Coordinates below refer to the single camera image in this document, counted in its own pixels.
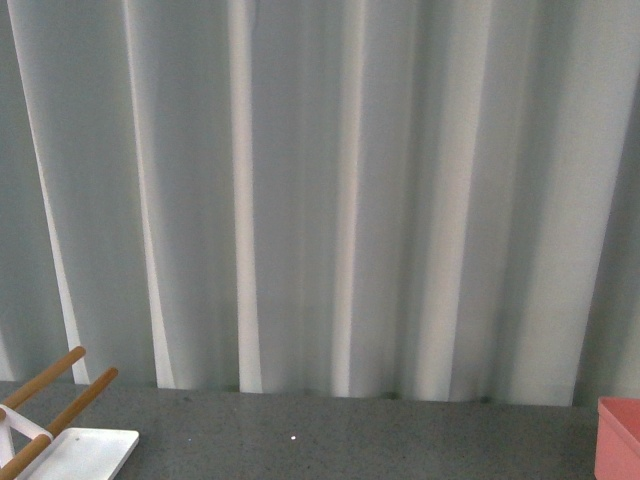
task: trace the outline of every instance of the white curtain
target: white curtain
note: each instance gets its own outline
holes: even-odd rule
[[[640,396],[640,2],[0,2],[0,378]]]

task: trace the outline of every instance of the wooden dowel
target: wooden dowel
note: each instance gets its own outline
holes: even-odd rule
[[[20,405],[62,375],[71,365],[84,357],[85,353],[87,353],[87,351],[83,347],[74,348],[45,371],[29,380],[5,398],[2,403],[12,410],[16,410]],[[0,420],[3,420],[5,416],[4,410],[0,410]]]
[[[54,437],[60,435],[62,430],[64,430],[65,427],[69,425],[69,423],[71,423],[71,421],[76,418],[78,414],[82,412],[82,410],[84,410],[85,407],[107,387],[107,385],[109,385],[109,383],[111,383],[111,380],[117,376],[118,370],[113,367],[100,375],[100,377],[93,382],[89,388],[82,392],[78,398],[71,402],[71,405],[65,408],[64,411],[49,424],[47,430],[49,430]]]
[[[38,435],[18,452],[2,469],[0,480],[14,480],[27,466],[49,446],[51,440],[46,435]]]

